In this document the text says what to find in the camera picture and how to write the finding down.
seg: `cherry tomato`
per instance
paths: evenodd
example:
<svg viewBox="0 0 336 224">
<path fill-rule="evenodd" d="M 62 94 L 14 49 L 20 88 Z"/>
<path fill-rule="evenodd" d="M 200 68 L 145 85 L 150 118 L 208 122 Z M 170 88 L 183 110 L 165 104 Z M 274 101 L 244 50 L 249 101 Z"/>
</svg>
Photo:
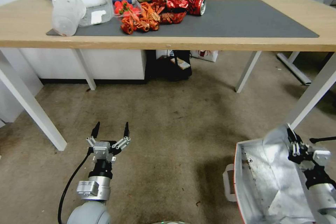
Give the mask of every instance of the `cherry tomato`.
<svg viewBox="0 0 336 224">
<path fill-rule="evenodd" d="M 115 1 L 114 6 L 115 6 L 115 7 L 117 7 L 117 6 L 122 6 L 122 4 L 121 4 L 120 1 Z"/>
<path fill-rule="evenodd" d="M 140 10 L 139 10 L 137 7 L 133 8 L 133 12 L 134 12 L 137 16 L 139 16 L 139 15 L 141 14 Z"/>
<path fill-rule="evenodd" d="M 130 16 L 130 12 L 127 10 L 124 12 L 124 17 L 128 17 L 128 16 Z"/>
<path fill-rule="evenodd" d="M 114 8 L 114 13 L 115 14 L 119 14 L 119 11 L 121 11 L 123 8 L 121 7 L 121 6 L 116 6 L 115 8 Z"/>
</svg>

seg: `white wall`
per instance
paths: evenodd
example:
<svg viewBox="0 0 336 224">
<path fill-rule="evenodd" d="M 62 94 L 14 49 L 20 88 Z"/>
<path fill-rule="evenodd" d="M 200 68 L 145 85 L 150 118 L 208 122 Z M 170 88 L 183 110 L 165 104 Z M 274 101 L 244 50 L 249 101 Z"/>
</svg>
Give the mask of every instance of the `white wall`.
<svg viewBox="0 0 336 224">
<path fill-rule="evenodd" d="M 43 85 L 20 51 L 16 48 L 0 48 L 0 50 L 0 53 L 2 52 L 6 56 L 31 93 L 36 95 Z M 23 107 L 0 81 L 0 118 L 11 123 L 22 111 Z"/>
</svg>

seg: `white metal table leg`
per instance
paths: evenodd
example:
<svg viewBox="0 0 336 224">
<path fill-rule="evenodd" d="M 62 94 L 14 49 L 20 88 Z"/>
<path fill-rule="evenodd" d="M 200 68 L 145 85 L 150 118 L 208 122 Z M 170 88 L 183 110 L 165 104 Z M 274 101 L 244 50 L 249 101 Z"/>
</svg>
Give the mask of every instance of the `white metal table leg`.
<svg viewBox="0 0 336 224">
<path fill-rule="evenodd" d="M 282 53 L 278 53 L 276 56 L 279 60 L 281 60 L 282 63 L 284 63 L 291 71 L 292 73 L 300 79 L 303 85 L 310 85 L 311 80 L 303 73 L 300 71 L 299 68 L 297 68 L 293 62 L 296 59 L 296 57 L 299 55 L 300 52 L 292 52 L 289 58 L 287 58 L 285 55 Z"/>
<path fill-rule="evenodd" d="M 95 90 L 97 86 L 91 72 L 89 71 L 87 64 L 85 63 L 82 51 L 80 49 L 72 49 L 72 52 L 78 62 L 80 69 L 84 74 L 87 83 L 89 84 L 89 87 L 91 88 L 91 90 Z"/>
<path fill-rule="evenodd" d="M 251 56 L 250 56 L 250 59 L 248 60 L 246 66 L 245 66 L 245 69 L 240 77 L 240 80 L 238 81 L 238 84 L 236 86 L 236 92 L 237 93 L 240 93 L 247 81 L 247 79 L 249 78 L 250 76 L 250 73 L 254 67 L 254 65 L 256 64 L 260 54 L 261 54 L 262 51 L 253 51 Z"/>
<path fill-rule="evenodd" d="M 285 119 L 294 129 L 336 82 L 336 53 L 332 55 Z"/>
<path fill-rule="evenodd" d="M 294 62 L 294 60 L 296 59 L 296 57 L 299 55 L 299 53 L 300 52 L 292 52 L 292 54 L 289 56 L 289 58 L 288 58 L 288 61 L 290 62 L 290 63 L 293 63 Z"/>
<path fill-rule="evenodd" d="M 55 147 L 59 151 L 63 151 L 67 145 L 66 141 L 1 51 L 0 80 L 21 103 Z"/>
</svg>

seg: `table frame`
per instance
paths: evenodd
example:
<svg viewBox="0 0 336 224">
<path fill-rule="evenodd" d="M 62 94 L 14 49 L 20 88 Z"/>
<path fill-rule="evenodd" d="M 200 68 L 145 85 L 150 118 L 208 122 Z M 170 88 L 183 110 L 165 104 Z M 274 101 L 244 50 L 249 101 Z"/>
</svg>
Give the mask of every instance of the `table frame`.
<svg viewBox="0 0 336 224">
<path fill-rule="evenodd" d="M 174 49 L 253 51 L 236 86 L 241 92 L 261 51 L 336 51 L 336 11 L 313 0 L 262 0 L 303 26 L 318 38 L 235 38 L 235 37 L 103 37 L 47 36 L 52 5 L 48 0 L 18 0 L 0 7 L 0 47 L 70 48 L 90 88 L 96 88 L 82 49 Z M 0 80 L 18 99 L 39 127 L 59 149 L 66 142 L 30 93 L 16 71 L 0 54 Z M 330 58 L 284 122 L 295 128 L 336 81 L 336 55 Z"/>
</svg>

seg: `plastic cup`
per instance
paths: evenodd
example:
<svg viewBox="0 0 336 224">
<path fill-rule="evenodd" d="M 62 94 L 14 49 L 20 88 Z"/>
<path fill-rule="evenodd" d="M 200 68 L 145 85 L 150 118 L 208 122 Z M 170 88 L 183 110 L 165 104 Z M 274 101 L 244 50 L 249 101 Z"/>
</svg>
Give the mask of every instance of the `plastic cup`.
<svg viewBox="0 0 336 224">
<path fill-rule="evenodd" d="M 86 13 L 82 0 L 52 0 L 52 28 L 62 36 L 76 33 L 79 21 Z"/>
</svg>

